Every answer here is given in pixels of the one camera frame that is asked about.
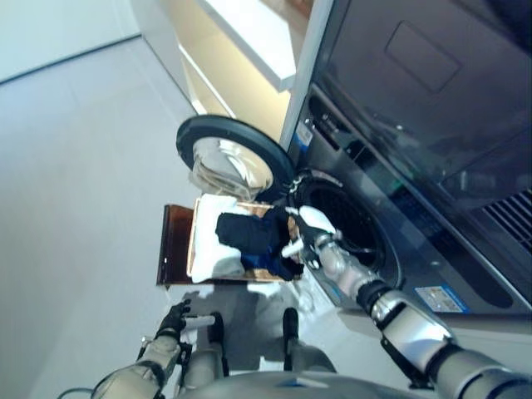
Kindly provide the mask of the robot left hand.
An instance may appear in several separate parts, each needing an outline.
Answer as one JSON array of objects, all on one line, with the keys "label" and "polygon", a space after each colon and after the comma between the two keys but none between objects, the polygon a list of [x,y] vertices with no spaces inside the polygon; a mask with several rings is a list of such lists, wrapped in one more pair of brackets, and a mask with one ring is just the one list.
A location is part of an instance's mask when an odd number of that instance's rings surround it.
[{"label": "robot left hand", "polygon": [[172,337],[179,341],[182,332],[206,328],[215,324],[215,316],[197,316],[190,314],[191,301],[186,299],[173,305],[163,318],[155,337]]}]

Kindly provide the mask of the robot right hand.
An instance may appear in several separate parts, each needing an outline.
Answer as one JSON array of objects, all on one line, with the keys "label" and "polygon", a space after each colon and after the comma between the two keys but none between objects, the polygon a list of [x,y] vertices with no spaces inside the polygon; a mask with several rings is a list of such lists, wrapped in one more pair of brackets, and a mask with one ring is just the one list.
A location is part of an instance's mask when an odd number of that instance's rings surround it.
[{"label": "robot right hand", "polygon": [[297,235],[282,248],[281,256],[285,259],[298,256],[302,264],[313,269],[320,268],[316,241],[322,238],[326,243],[331,241],[337,230],[321,210],[312,206],[304,205],[298,209],[285,207],[284,210],[294,220]]}]

